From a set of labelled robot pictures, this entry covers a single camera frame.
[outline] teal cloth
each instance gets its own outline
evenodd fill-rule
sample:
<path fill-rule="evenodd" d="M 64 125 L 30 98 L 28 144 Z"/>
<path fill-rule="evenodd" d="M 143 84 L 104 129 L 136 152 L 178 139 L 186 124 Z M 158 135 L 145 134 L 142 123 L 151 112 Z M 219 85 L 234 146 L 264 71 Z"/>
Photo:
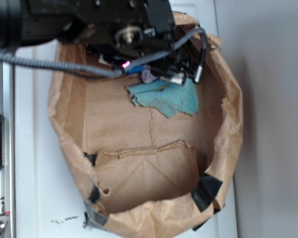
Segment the teal cloth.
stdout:
<path fill-rule="evenodd" d="M 176 113 L 193 115 L 199 112 L 197 90 L 189 78 L 185 80 L 184 85 L 156 80 L 149 84 L 143 83 L 126 88 L 133 97 L 136 107 L 141 105 L 156 108 L 167 118 Z"/>

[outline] led light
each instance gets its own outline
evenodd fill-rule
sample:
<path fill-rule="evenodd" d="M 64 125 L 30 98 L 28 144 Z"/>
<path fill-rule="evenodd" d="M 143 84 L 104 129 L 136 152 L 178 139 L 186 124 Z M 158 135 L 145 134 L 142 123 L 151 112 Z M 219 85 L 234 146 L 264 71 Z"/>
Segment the led light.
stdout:
<path fill-rule="evenodd" d="M 127 61 L 126 63 L 123 63 L 122 64 L 122 67 L 123 68 L 127 68 L 129 65 L 130 65 L 130 61 Z"/>

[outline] white wall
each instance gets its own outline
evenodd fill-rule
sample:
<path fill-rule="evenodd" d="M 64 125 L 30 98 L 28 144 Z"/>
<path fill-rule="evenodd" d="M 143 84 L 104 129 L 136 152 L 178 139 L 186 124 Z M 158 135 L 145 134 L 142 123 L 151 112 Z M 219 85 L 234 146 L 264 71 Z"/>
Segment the white wall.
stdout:
<path fill-rule="evenodd" d="M 216 0 L 245 133 L 235 173 L 240 238 L 298 238 L 298 0 Z"/>

